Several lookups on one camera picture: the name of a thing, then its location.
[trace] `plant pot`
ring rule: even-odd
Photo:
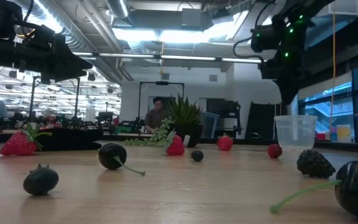
[[[172,125],[171,129],[174,129],[177,132],[176,135],[181,138],[182,141],[185,140],[185,136],[190,136],[189,143],[187,147],[195,147],[200,140],[201,134],[203,133],[203,126],[200,124],[192,125]]]

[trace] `man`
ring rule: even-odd
[[[161,126],[161,121],[168,117],[168,112],[162,108],[161,97],[155,97],[153,103],[154,109],[150,110],[145,118],[145,128],[152,134],[154,134],[156,128]]]

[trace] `desk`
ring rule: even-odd
[[[303,195],[278,215],[269,213],[269,206],[287,195],[326,181],[297,171],[299,152],[272,160],[266,146],[235,145],[223,152],[200,144],[204,160],[197,163],[191,150],[163,156],[159,148],[126,149],[126,164],[145,170],[145,177],[106,170],[96,151],[0,157],[0,223],[357,223],[337,204],[333,188]],[[354,152],[320,152],[337,170],[358,159]],[[31,197],[22,188],[38,163],[50,164],[60,177],[46,197]]]

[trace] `green plant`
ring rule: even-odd
[[[201,107],[194,104],[189,104],[189,99],[186,99],[178,94],[178,101],[172,100],[168,104],[175,124],[177,125],[192,125],[200,123]]]
[[[168,136],[168,131],[171,128],[171,124],[173,124],[173,119],[172,117],[169,118],[165,118],[164,120],[162,120],[162,124],[161,127],[157,128],[154,132],[154,134],[150,137],[150,139],[144,139],[139,140],[139,139],[131,139],[131,140],[125,140],[125,145],[126,146],[156,146],[159,145],[160,143],[165,142],[167,136]]]

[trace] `red strawberry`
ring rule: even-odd
[[[267,154],[270,158],[277,159],[283,154],[283,150],[278,144],[271,144],[268,146]]]
[[[39,144],[35,139],[36,137],[46,134],[51,135],[51,133],[39,133],[39,128],[35,130],[32,129],[31,125],[27,125],[27,131],[22,130],[18,131],[5,143],[5,145],[1,148],[0,153],[4,156],[28,156],[34,153],[37,148],[41,148],[41,144]]]
[[[220,150],[222,151],[229,151],[233,146],[233,140],[230,136],[224,134],[222,137],[219,137],[218,142],[216,143]]]
[[[167,149],[167,154],[170,156],[180,156],[183,153],[185,153],[183,141],[179,136],[175,135],[172,144]]]

